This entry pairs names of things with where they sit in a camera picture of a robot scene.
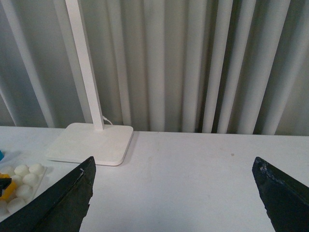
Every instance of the power cord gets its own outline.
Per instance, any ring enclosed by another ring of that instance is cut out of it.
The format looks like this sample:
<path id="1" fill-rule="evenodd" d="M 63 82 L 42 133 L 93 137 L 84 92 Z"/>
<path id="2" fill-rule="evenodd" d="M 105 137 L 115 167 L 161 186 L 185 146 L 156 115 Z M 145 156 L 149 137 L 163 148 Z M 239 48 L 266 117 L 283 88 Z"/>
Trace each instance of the power cord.
<path id="1" fill-rule="evenodd" d="M 111 121 L 109 121 L 104 115 L 102 115 L 102 116 L 103 116 L 103 120 L 108 121 L 112 125 Z"/>

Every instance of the yellow object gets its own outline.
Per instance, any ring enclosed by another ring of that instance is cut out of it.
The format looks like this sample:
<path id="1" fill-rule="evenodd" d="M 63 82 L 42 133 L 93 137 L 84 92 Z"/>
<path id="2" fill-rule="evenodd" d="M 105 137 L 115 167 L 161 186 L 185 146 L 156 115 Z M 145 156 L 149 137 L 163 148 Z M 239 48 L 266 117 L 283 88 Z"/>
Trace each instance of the yellow object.
<path id="1" fill-rule="evenodd" d="M 0 174 L 0 178 L 10 178 L 8 174 Z M 12 192 L 17 188 L 17 185 L 14 181 L 4 190 L 4 193 L 0 197 L 0 200 L 6 200 L 10 197 Z"/>

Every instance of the white table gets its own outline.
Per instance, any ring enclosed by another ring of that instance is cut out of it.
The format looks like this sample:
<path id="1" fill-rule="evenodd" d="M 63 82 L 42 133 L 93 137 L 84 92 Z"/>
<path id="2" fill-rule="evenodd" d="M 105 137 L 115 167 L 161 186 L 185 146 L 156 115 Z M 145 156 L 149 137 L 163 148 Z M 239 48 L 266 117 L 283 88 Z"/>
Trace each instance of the white table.
<path id="1" fill-rule="evenodd" d="M 47 166 L 41 194 L 77 166 L 43 155 L 62 131 L 0 127 L 0 168 Z M 120 166 L 97 166 L 81 231 L 273 232 L 253 161 L 260 156 L 309 186 L 308 153 L 309 137 L 134 132 Z"/>

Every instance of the white curtain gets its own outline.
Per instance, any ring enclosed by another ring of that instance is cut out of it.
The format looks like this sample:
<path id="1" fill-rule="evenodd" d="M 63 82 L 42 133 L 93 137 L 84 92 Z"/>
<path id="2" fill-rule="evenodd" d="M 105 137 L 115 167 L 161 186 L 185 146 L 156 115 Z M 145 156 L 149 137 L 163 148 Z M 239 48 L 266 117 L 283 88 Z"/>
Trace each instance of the white curtain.
<path id="1" fill-rule="evenodd" d="M 0 125 L 91 123 L 64 0 L 0 0 Z M 309 135 L 309 0 L 81 0 L 102 113 Z"/>

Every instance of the black object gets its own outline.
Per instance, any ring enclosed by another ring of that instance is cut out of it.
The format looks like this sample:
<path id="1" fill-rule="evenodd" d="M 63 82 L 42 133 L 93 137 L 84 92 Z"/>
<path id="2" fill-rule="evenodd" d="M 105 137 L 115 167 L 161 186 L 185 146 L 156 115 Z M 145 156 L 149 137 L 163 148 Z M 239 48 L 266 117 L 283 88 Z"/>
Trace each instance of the black object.
<path id="1" fill-rule="evenodd" d="M 309 188 L 260 157 L 252 172 L 276 232 L 309 232 Z"/>
<path id="2" fill-rule="evenodd" d="M 77 232 L 92 197 L 96 164 L 89 157 L 31 203 L 0 223 L 0 232 Z"/>
<path id="3" fill-rule="evenodd" d="M 12 178 L 0 178 L 0 197 L 2 197 L 2 191 L 5 190 L 12 182 Z"/>

